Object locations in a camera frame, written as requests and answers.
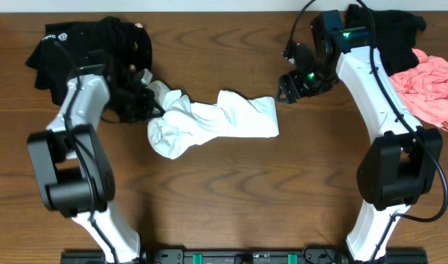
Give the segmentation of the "white t-shirt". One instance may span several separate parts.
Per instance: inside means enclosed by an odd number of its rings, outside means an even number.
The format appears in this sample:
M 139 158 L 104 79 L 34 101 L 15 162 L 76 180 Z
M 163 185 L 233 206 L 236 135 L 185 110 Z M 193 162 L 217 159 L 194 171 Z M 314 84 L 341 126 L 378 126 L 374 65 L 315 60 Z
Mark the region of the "white t-shirt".
M 236 92 L 222 90 L 215 104 L 191 101 L 179 89 L 170 89 L 145 70 L 142 83 L 153 91 L 164 110 L 147 124 L 151 147 L 165 158 L 176 159 L 188 148 L 217 137 L 272 138 L 279 135 L 274 98 L 251 100 Z

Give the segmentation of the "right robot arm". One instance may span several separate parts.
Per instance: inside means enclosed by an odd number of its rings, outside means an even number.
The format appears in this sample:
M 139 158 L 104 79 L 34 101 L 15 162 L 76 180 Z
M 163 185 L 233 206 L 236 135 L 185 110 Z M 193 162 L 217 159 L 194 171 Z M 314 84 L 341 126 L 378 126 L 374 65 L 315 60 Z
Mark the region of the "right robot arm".
M 387 243 L 408 210 L 442 176 L 442 138 L 424 128 L 401 102 L 365 28 L 322 29 L 314 51 L 288 40 L 284 57 L 295 70 L 279 79 L 276 99 L 294 103 L 342 82 L 354 99 L 370 137 L 356 172 L 363 199 L 353 229 L 341 249 L 306 247 L 306 263 L 426 263 L 423 249 L 388 249 Z

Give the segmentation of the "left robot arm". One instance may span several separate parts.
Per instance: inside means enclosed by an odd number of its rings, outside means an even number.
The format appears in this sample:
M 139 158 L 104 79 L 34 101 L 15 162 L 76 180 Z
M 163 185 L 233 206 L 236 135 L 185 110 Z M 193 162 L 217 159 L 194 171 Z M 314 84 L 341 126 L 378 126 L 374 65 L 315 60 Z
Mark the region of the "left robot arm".
M 44 131 L 27 147 L 41 200 L 50 211 L 83 227 L 98 250 L 68 249 L 61 263 L 145 263 L 140 235 L 114 202 L 114 173 L 97 134 L 107 104 L 120 94 L 107 64 L 75 67 L 67 95 Z

